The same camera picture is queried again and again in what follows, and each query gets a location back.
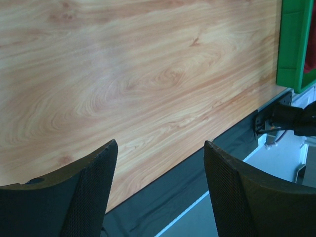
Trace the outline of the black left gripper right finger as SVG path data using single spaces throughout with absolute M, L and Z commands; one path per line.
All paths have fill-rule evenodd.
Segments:
M 204 167 L 220 237 L 314 237 L 316 190 L 272 176 L 204 144 Z

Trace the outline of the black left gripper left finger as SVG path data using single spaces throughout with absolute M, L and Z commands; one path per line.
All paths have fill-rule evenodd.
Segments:
M 62 168 L 0 189 L 3 237 L 98 237 L 118 156 L 111 140 Z

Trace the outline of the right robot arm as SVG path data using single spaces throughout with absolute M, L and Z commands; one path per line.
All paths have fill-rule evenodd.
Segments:
M 292 130 L 296 136 L 316 136 L 316 102 L 306 108 L 276 105 L 273 108 L 272 125 L 281 130 Z

